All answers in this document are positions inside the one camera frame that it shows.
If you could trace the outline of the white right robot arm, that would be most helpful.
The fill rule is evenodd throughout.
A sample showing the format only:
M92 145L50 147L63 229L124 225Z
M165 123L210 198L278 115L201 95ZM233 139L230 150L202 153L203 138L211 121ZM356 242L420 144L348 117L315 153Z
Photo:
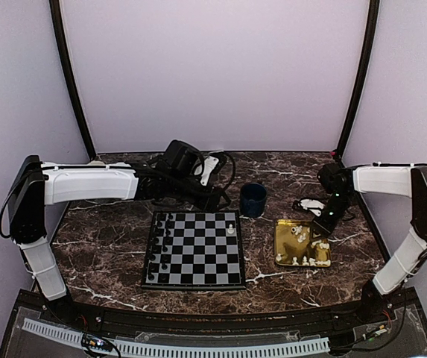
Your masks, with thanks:
M357 194L381 193L411 199L411 223L402 244L371 281L371 291L386 296L414 275L427 260L427 163L374 163L341 167L326 164L317 178L330 194L320 215L311 226L321 236L329 236Z

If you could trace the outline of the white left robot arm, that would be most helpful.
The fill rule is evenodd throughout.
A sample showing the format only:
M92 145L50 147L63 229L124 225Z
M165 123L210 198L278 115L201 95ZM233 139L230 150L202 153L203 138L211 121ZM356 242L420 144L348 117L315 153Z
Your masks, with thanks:
M62 324L73 325L80 310L67 298L69 290L47 238L45 206L94 199L173 198L203 211L216 211L231 202L227 189L232 181L216 186L212 179L222 166L213 155L175 164L161 156L143 163L56 164L30 155L1 207L0 218L9 218L9 231L1 231L0 236L19 247L42 296L51 302L51 314Z

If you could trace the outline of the black and white chessboard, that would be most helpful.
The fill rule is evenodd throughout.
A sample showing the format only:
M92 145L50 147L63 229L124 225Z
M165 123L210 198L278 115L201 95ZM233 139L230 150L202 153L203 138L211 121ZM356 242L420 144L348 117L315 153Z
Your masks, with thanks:
M232 235L229 224L235 228ZM154 212L142 288L225 291L246 286L239 211Z

